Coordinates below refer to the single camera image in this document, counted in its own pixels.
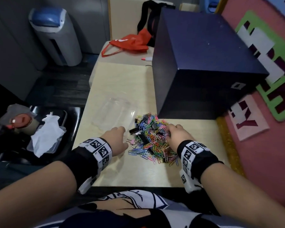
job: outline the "orange bag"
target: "orange bag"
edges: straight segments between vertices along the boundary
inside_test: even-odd
[[[122,39],[116,39],[113,41],[110,41],[109,44],[103,49],[101,52],[102,57],[107,57],[119,52],[122,52],[123,50],[129,50],[129,51],[138,51],[138,52],[146,52],[148,50],[148,42],[151,39],[151,34],[148,32],[147,29],[142,29],[138,35],[135,34],[129,34]],[[109,45],[113,45],[119,48],[118,51],[110,54],[105,54],[107,48]]]

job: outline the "gray floor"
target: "gray floor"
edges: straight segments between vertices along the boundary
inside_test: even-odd
[[[37,106],[84,107],[89,95],[89,78],[98,55],[85,55],[74,67],[48,65],[36,81],[26,102]]]

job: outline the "dark blue box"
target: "dark blue box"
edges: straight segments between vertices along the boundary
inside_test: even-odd
[[[157,113],[216,119],[268,76],[217,14],[163,8],[152,61]]]

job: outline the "box lid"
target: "box lid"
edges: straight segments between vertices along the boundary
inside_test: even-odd
[[[163,8],[161,17],[178,69],[268,74],[221,15]]]

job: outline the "pink wall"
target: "pink wall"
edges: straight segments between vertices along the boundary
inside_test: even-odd
[[[264,0],[229,0],[223,17],[236,28],[247,10],[253,10],[285,40],[285,18]],[[258,92],[253,97],[270,129],[240,142],[229,116],[226,121],[246,176],[285,206],[285,121],[277,122]]]

